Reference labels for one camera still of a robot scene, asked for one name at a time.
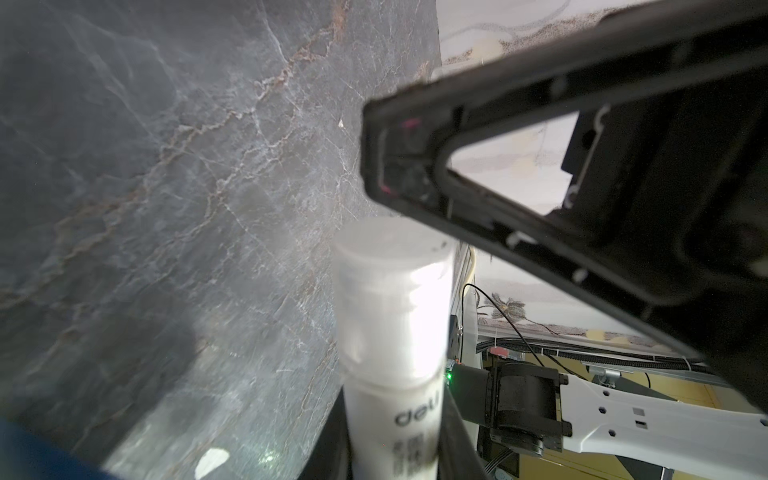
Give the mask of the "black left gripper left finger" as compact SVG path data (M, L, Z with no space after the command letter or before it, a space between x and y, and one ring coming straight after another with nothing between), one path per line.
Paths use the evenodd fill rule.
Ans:
M351 447L344 392L340 391L298 480L351 478Z

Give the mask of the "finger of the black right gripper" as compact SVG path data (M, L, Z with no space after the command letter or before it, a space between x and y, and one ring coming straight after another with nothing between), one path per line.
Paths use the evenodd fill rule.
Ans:
M677 48L684 77L767 56L763 1L662 1L498 62L374 100L363 111L362 175L375 201L466 240L606 311L584 287L561 207L539 215L449 166L451 155L604 102L663 90Z

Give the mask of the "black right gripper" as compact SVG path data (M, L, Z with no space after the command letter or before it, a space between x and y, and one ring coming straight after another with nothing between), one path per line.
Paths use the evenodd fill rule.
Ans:
M583 111L560 210L586 290L767 405L767 56Z

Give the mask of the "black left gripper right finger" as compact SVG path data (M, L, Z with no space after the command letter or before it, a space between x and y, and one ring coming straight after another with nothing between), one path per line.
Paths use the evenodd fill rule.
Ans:
M438 479L485 480L487 475L448 389L443 393L438 443Z

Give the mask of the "white glue stick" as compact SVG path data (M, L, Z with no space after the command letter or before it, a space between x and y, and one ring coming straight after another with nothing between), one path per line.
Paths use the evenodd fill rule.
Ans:
M403 217L333 243L336 346L356 479L434 479L456 244Z

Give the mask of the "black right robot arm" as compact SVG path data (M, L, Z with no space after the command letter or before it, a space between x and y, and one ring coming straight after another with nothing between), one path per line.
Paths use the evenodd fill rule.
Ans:
M541 215L451 170L458 150L567 114L562 205ZM708 409L499 366L489 429L537 452L767 475L767 5L661 1L369 102L374 201L539 277L676 351L755 407Z

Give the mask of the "aluminium mounting rail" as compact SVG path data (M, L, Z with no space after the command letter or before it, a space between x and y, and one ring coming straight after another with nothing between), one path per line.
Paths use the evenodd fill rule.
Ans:
M622 372L644 371L688 381L726 386L703 360L687 358L674 352L641 351L622 344L596 344L572 338L544 338L527 335L521 338L511 330L482 332L476 352L501 347L518 353L534 352L539 357L551 356L570 359L584 365L607 367Z

